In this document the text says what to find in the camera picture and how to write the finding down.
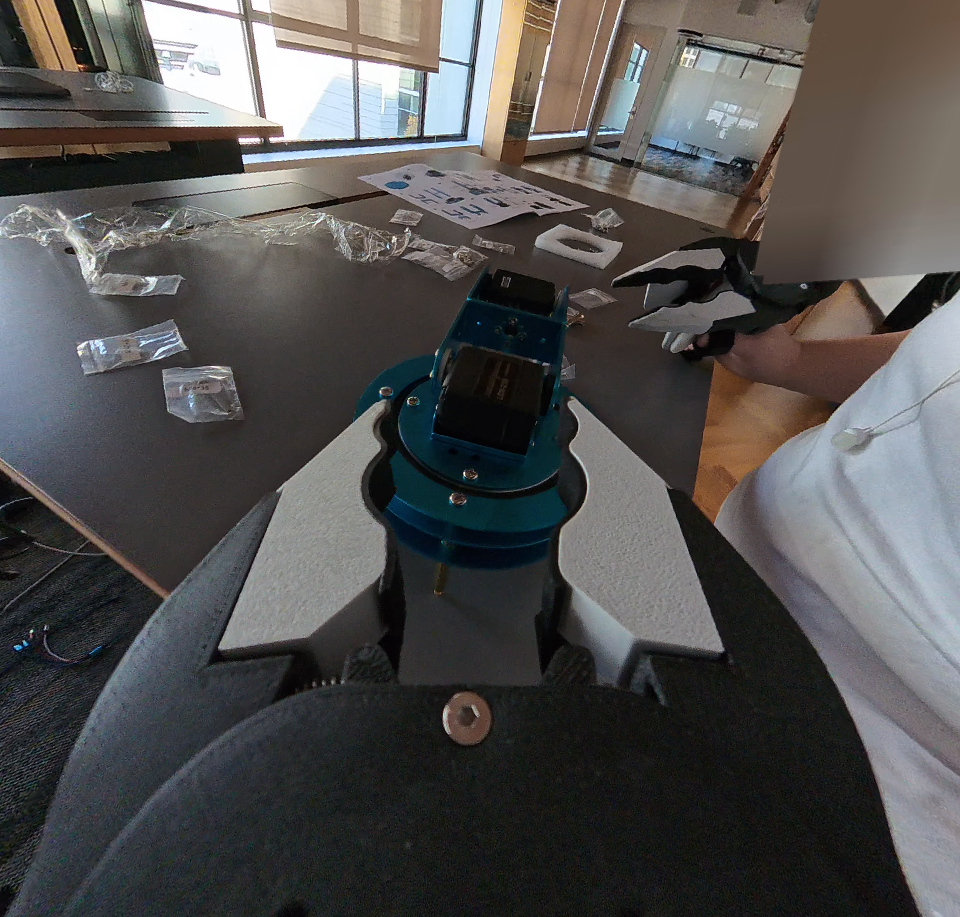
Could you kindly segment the beige window blind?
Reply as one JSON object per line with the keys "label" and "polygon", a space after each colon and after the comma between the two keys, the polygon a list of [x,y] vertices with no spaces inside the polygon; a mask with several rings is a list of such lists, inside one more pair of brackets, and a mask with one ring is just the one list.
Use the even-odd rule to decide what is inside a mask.
{"label": "beige window blind", "polygon": [[270,0],[276,44],[437,72],[443,0]]}
{"label": "beige window blind", "polygon": [[625,0],[558,0],[533,134],[589,128]]}

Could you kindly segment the frosted glass partition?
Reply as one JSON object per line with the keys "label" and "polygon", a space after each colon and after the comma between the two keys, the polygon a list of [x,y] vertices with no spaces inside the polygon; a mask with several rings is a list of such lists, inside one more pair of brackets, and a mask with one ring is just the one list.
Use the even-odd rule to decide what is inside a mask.
{"label": "frosted glass partition", "polygon": [[682,30],[633,165],[741,196],[792,105],[805,53]]}

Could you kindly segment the person's right hand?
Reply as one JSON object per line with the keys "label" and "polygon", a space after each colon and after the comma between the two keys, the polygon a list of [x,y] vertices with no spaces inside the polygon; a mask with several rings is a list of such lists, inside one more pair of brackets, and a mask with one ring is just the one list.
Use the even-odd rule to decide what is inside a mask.
{"label": "person's right hand", "polygon": [[738,333],[730,350],[714,360],[743,380],[792,389],[802,356],[802,341],[778,324],[754,334]]}

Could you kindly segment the printed assembly manual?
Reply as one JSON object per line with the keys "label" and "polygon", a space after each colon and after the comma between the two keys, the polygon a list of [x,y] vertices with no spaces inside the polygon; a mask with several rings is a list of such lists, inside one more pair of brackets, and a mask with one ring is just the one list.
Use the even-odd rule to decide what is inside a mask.
{"label": "printed assembly manual", "polygon": [[470,230],[520,215],[555,215],[580,212],[588,207],[586,203],[494,170],[439,170],[427,164],[411,163],[360,176],[359,180]]}

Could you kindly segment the dark grey desk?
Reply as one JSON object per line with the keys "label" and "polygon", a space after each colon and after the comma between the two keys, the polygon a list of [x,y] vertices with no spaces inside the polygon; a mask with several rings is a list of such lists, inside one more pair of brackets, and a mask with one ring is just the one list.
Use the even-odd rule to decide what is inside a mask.
{"label": "dark grey desk", "polygon": [[[183,282],[96,296],[64,243],[2,238],[2,474],[162,595],[352,422],[375,377],[434,355],[478,277],[355,263],[324,235],[164,241],[108,264]],[[168,320],[185,352],[83,373],[78,343]],[[206,366],[232,369],[244,419],[167,412],[162,371]]]}

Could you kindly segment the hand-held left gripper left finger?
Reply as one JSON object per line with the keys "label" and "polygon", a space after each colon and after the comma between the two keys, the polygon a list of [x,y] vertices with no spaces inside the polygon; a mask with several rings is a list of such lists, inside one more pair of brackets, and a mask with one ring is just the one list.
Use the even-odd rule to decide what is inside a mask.
{"label": "hand-held left gripper left finger", "polygon": [[302,653],[343,663],[388,633],[388,531],[369,493],[386,453],[381,399],[281,487],[219,652],[228,659]]}

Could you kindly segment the person's right forearm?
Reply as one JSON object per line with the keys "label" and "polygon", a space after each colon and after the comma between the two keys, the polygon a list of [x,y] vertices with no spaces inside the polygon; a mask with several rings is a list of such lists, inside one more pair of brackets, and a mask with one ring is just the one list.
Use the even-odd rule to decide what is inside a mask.
{"label": "person's right forearm", "polygon": [[793,365],[794,391],[840,405],[879,371],[909,330],[842,339],[800,340]]}

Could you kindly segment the person's white shirt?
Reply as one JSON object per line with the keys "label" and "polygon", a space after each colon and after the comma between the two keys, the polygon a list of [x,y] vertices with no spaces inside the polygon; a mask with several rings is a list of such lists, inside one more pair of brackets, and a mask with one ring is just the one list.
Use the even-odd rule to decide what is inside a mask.
{"label": "person's white shirt", "polygon": [[716,526],[843,695],[920,913],[958,915],[959,382],[857,450],[832,444],[959,370],[958,296],[909,332],[738,483]]}

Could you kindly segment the blue toy robot arm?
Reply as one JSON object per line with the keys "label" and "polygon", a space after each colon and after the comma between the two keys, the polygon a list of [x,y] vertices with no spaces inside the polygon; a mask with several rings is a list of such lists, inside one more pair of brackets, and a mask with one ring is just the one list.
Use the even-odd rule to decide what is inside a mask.
{"label": "blue toy robot arm", "polygon": [[397,539],[437,563],[510,570],[543,559],[569,515],[558,489],[569,292],[484,268],[438,350],[369,383],[386,400]]}

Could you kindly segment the small labelled plastic parts bag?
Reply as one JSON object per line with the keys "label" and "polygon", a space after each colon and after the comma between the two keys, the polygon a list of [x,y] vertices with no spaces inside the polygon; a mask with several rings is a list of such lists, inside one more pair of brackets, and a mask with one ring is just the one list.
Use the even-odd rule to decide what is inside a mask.
{"label": "small labelled plastic parts bag", "polygon": [[245,418],[234,371],[228,366],[164,369],[162,385],[167,412],[187,423]]}

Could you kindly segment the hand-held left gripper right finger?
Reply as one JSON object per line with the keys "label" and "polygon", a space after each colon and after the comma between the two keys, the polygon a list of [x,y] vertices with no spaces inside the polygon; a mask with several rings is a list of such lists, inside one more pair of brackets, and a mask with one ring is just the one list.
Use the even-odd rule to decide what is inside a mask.
{"label": "hand-held left gripper right finger", "polygon": [[583,492],[558,531],[558,635],[586,648],[611,686],[638,686],[653,653],[718,658],[725,647],[666,482],[581,401],[567,407]]}

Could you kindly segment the crumpled clear plastic wrap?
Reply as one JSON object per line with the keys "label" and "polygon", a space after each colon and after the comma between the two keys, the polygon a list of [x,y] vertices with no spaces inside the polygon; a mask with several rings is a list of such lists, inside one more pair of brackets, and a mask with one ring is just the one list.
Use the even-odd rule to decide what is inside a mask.
{"label": "crumpled clear plastic wrap", "polygon": [[58,208],[23,203],[3,217],[1,233],[6,239],[32,239],[43,246],[64,243],[73,250],[88,291],[93,279],[112,273],[108,269],[112,253],[144,249],[164,241],[240,238],[288,246],[299,239],[325,236],[349,262],[381,263],[401,257],[413,239],[409,230],[393,234],[319,209],[254,220],[171,204],[158,208],[122,205],[73,215]]}

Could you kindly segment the dark table with wooden edge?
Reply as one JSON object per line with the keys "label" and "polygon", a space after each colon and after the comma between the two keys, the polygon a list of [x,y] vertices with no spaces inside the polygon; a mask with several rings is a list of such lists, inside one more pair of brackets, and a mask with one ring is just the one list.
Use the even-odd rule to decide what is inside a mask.
{"label": "dark table with wooden edge", "polygon": [[66,88],[56,98],[3,98],[2,146],[236,142],[284,136],[282,124],[138,77],[106,92],[92,73],[2,68]]}

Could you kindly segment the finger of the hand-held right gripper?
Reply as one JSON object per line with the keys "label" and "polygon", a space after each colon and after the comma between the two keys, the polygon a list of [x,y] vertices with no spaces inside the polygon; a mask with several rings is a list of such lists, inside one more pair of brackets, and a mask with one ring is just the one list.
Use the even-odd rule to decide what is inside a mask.
{"label": "finger of the hand-held right gripper", "polygon": [[652,333],[708,333],[718,321],[756,313],[752,301],[729,283],[697,289],[691,283],[649,283],[646,311],[629,323]]}
{"label": "finger of the hand-held right gripper", "polygon": [[736,238],[705,238],[670,251],[621,275],[612,287],[673,287],[680,291],[739,289],[739,265],[728,264],[739,253]]}

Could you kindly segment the white drawstring toggle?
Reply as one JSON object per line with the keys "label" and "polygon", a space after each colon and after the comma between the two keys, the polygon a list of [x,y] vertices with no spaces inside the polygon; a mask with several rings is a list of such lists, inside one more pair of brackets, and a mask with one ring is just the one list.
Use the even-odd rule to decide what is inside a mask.
{"label": "white drawstring toggle", "polygon": [[942,391],[950,388],[958,382],[959,371],[956,370],[949,376],[945,377],[936,386],[923,394],[923,396],[921,396],[919,399],[915,400],[913,403],[907,405],[903,409],[896,411],[886,419],[882,419],[881,421],[868,427],[847,427],[832,435],[831,443],[834,448],[843,453],[849,453],[863,448],[867,446],[874,438],[881,436],[882,433],[889,431],[891,428],[898,427],[899,424],[895,424],[895,422],[912,415],[914,412],[919,412],[924,404],[931,400],[935,395],[938,395]]}

